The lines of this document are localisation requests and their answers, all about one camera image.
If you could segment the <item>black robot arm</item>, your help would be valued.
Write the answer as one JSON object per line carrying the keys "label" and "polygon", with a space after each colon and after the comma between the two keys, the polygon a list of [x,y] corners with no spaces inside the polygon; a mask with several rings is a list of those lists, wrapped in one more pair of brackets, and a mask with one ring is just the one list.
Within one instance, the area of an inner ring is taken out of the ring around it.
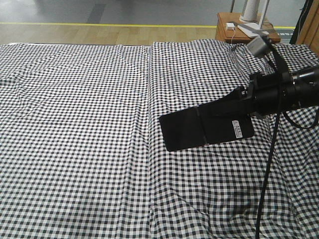
{"label": "black robot arm", "polygon": [[267,116],[319,104],[319,67],[306,67],[293,73],[260,72],[249,76],[243,86],[216,101],[198,107],[204,119],[234,119],[257,114]]}

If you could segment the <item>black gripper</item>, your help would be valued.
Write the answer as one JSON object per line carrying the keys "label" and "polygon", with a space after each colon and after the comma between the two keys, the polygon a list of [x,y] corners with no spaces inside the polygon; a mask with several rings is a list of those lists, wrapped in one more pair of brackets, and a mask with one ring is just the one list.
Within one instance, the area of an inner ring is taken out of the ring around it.
{"label": "black gripper", "polygon": [[240,86],[226,96],[202,104],[199,114],[207,118],[248,119],[252,115],[264,117],[299,108],[296,82],[288,73],[252,74],[247,87]]}

